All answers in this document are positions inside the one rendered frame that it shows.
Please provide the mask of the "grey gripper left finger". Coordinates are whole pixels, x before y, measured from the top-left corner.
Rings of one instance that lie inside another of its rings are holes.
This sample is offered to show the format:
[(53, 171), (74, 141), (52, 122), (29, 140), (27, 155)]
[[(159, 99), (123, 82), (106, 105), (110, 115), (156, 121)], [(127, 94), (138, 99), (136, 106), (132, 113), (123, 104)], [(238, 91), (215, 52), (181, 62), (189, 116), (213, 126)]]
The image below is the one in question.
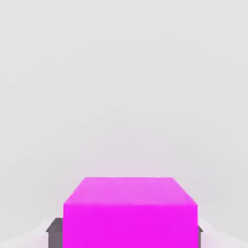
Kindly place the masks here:
[(3, 248), (62, 248), (62, 218), (43, 219), (32, 231), (4, 241)]

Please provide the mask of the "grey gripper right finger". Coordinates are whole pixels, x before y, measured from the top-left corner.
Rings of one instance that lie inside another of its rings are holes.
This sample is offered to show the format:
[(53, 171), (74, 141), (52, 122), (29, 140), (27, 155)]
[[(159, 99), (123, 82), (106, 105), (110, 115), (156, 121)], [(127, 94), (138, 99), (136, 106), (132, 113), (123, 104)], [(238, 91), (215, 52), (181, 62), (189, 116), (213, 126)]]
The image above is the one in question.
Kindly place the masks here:
[(204, 218), (198, 218), (201, 233), (201, 248), (246, 248), (246, 242), (216, 231)]

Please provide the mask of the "small magenta cube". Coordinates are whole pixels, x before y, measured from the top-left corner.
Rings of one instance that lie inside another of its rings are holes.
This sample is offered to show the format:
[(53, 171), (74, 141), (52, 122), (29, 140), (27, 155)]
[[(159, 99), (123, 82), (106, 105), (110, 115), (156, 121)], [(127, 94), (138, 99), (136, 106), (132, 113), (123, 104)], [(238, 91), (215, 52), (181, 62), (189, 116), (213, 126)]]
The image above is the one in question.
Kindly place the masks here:
[(63, 248), (199, 248), (198, 206), (168, 177), (87, 177), (63, 205)]

